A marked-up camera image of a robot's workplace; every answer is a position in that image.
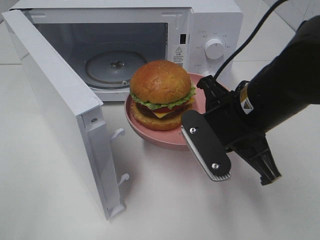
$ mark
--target bottom bun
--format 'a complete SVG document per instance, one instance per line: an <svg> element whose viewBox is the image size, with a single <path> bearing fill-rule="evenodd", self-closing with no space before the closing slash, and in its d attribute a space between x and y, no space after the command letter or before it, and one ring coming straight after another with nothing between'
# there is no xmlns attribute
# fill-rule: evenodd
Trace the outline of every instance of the bottom bun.
<svg viewBox="0 0 320 240"><path fill-rule="evenodd" d="M142 114L138 108L136 103L134 102L131 106L131 113L133 114L134 118L143 126L148 129L152 130L159 130L159 131L167 131L175 129L181 126L181 116L185 111L191 110L192 104L189 104L187 108L181 112L181 114L174 116L173 118L168 119L160 119L160 118L153 118Z"/></svg>

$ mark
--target sesame-free top bun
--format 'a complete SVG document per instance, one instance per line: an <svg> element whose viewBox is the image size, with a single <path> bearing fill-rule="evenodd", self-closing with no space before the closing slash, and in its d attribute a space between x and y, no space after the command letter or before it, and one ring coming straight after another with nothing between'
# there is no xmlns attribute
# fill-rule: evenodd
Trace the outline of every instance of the sesame-free top bun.
<svg viewBox="0 0 320 240"><path fill-rule="evenodd" d="M130 91L143 102L168 104L191 90L188 73L178 64L155 60L141 66L132 76Z"/></svg>

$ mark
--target white microwave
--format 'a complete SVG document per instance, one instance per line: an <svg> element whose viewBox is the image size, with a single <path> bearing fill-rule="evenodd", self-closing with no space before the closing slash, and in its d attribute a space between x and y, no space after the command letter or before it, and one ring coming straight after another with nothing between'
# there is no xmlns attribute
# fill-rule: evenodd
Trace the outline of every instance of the white microwave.
<svg viewBox="0 0 320 240"><path fill-rule="evenodd" d="M232 0L21 0L2 15L43 115L79 175L95 182L107 219L124 209L119 185L129 176L117 179L111 141L123 131L108 133L103 101L125 100L132 74L152 60L214 73L243 17Z"/></svg>
<svg viewBox="0 0 320 240"><path fill-rule="evenodd" d="M153 60L213 75L235 51L243 17L233 0L21 0L11 9L102 101L124 101L133 73Z"/></svg>

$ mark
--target open microwave door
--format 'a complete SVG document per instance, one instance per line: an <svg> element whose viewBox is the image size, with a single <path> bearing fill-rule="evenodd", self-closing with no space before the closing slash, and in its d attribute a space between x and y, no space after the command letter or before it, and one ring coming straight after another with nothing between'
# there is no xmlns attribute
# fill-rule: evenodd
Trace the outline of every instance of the open microwave door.
<svg viewBox="0 0 320 240"><path fill-rule="evenodd" d="M106 218L114 216L124 207L103 103L20 10L2 15L41 111L84 183L95 181L89 190Z"/></svg>

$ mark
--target pink plate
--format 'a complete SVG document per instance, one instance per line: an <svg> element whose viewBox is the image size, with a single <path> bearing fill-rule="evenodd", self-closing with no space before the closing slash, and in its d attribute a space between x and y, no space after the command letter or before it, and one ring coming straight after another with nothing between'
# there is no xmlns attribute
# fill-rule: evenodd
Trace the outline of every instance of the pink plate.
<svg viewBox="0 0 320 240"><path fill-rule="evenodd" d="M194 85L203 77L198 74L189 73L191 81ZM204 91L197 88L195 89L196 95L194 96L195 102L192 104L192 109L203 114L206 112L206 97ZM157 131L146 128L136 121L131 114L130 108L133 104L133 99L129 95L124 103L125 116L132 129L144 140L164 149L171 149L177 151L188 151L189 148L182 135L181 128L177 127L169 131Z"/></svg>

